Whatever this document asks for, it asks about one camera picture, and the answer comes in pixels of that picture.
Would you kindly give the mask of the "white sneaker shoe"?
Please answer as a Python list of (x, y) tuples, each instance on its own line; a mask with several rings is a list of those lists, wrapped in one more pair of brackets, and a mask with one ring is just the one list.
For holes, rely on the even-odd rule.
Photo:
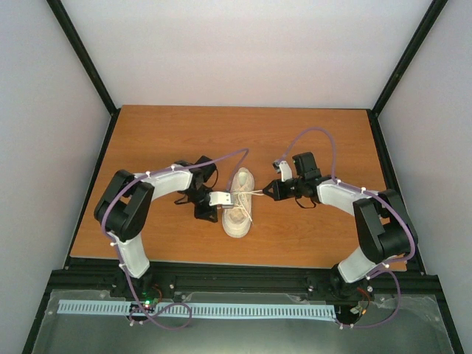
[(236, 172), (230, 189), (235, 204), (222, 214), (223, 230), (230, 237), (242, 238), (251, 228), (254, 185), (254, 176), (248, 169), (242, 167)]

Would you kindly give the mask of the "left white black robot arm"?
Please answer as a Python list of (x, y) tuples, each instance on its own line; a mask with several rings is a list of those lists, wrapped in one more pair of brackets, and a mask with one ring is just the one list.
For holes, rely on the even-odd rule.
[(196, 219), (215, 223), (218, 211), (210, 204), (211, 187), (206, 183), (218, 168), (212, 160), (201, 156), (195, 165), (179, 161), (155, 173), (133, 174), (117, 171), (94, 210), (94, 218), (117, 248), (120, 268), (128, 272), (127, 287), (136, 296), (147, 296), (153, 278), (146, 274), (150, 261), (142, 243), (142, 230), (152, 201), (177, 192), (182, 195), (176, 205), (194, 205)]

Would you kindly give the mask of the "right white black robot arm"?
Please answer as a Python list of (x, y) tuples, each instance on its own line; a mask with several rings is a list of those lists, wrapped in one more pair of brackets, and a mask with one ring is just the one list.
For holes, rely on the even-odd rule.
[(287, 161), (274, 163), (280, 178), (263, 188), (264, 195), (275, 201), (308, 198), (314, 206), (335, 207), (355, 218), (358, 248), (330, 271), (334, 297), (346, 299), (362, 280), (387, 270), (400, 257), (414, 255), (417, 234), (397, 192), (370, 191), (323, 176), (311, 152), (297, 154), (292, 160), (295, 175)]

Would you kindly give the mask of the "white shoelace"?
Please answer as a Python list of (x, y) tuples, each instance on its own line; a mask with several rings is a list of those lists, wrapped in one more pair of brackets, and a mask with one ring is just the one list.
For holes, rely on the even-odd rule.
[(251, 225), (252, 219), (252, 197), (263, 196), (261, 190), (231, 192), (235, 205), (223, 211), (222, 225), (228, 234), (245, 234)]

